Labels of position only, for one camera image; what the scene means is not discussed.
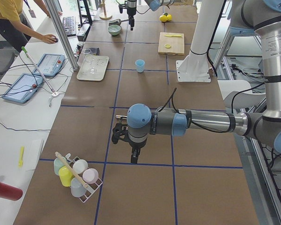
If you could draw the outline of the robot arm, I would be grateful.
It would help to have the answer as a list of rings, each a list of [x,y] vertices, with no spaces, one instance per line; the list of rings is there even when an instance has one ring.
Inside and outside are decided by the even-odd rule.
[[[234,132],[281,153],[281,0],[235,0],[231,12],[233,34],[257,34],[261,38],[266,110],[231,114],[162,106],[152,111],[146,105],[135,104],[128,110],[125,131],[133,164],[137,163],[148,134],[182,136],[188,128]]]

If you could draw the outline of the person hand on mouse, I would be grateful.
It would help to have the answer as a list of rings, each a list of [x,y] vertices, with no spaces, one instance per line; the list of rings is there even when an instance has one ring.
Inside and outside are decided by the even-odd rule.
[[[44,42],[44,43],[47,43],[47,44],[54,44],[55,42],[53,41],[53,39],[56,38],[54,35],[52,34],[47,34],[47,35],[42,35],[41,36],[41,40]]]

